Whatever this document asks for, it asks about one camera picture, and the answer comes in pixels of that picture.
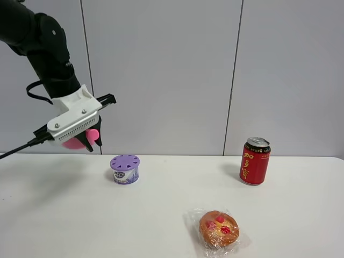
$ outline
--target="small container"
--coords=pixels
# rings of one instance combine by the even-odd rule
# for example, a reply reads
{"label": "small container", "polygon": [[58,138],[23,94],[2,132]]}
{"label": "small container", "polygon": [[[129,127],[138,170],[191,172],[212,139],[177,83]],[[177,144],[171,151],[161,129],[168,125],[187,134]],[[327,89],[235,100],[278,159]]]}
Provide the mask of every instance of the small container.
{"label": "small container", "polygon": [[259,137],[248,138],[243,146],[240,178],[248,184],[264,182],[270,158],[270,143]]}
{"label": "small container", "polygon": [[118,184],[131,184],[139,179],[140,159],[135,155],[119,155],[110,161],[113,179]]}

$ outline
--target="white wall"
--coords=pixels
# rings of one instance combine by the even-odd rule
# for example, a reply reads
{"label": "white wall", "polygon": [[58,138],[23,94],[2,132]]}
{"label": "white wall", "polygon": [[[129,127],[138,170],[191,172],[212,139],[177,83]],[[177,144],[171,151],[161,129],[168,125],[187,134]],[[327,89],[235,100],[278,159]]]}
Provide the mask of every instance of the white wall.
{"label": "white wall", "polygon": [[245,0],[226,155],[344,154],[344,1]]}
{"label": "white wall", "polygon": [[[28,0],[25,5],[33,12],[44,12],[54,17],[64,28],[67,44],[80,83],[90,89],[90,75],[79,0]],[[29,98],[26,87],[38,78],[26,57],[17,56],[5,43],[0,42],[0,152],[6,152],[27,143],[33,131],[56,116],[53,106]],[[44,95],[43,86],[35,89]],[[53,147],[48,143],[34,146],[29,153],[87,153]]]}
{"label": "white wall", "polygon": [[241,0],[83,0],[103,153],[222,155]]}

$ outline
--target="plastic wrapper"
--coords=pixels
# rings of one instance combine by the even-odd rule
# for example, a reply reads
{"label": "plastic wrapper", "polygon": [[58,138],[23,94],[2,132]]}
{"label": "plastic wrapper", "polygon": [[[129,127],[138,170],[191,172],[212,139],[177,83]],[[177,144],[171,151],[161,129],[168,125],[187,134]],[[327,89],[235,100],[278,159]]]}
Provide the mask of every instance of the plastic wrapper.
{"label": "plastic wrapper", "polygon": [[251,242],[227,210],[193,209],[185,215],[185,223],[198,255],[202,252],[205,257],[222,258]]}

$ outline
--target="can lid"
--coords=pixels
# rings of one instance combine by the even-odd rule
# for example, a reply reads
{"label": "can lid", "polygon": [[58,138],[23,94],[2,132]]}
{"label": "can lid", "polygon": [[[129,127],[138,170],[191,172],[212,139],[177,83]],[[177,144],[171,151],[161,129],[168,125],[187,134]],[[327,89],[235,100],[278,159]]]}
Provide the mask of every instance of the can lid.
{"label": "can lid", "polygon": [[137,168],[139,164],[140,159],[135,155],[118,155],[110,161],[110,167],[121,172]]}
{"label": "can lid", "polygon": [[259,137],[248,138],[247,143],[254,147],[261,147],[261,148],[265,148],[270,145],[270,143],[266,139],[259,138]]}

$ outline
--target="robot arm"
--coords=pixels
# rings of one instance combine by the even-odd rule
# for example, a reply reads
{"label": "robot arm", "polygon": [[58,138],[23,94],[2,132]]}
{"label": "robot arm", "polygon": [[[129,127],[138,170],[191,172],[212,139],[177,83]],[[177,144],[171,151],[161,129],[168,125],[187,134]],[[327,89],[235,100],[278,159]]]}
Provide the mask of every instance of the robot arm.
{"label": "robot arm", "polygon": [[[39,77],[38,82],[28,86],[28,95],[50,102],[59,112],[58,117],[34,132],[36,138],[27,145],[45,140],[62,144],[76,137],[90,152],[93,151],[85,131],[94,128],[100,132],[98,112],[116,100],[111,94],[95,99],[85,85],[80,86],[69,62],[65,31],[59,23],[46,14],[34,14],[15,0],[1,0],[0,40],[18,55],[26,56]],[[30,93],[30,89],[40,84],[51,100]],[[95,142],[102,145],[100,137]],[[17,150],[0,156],[0,159]]]}

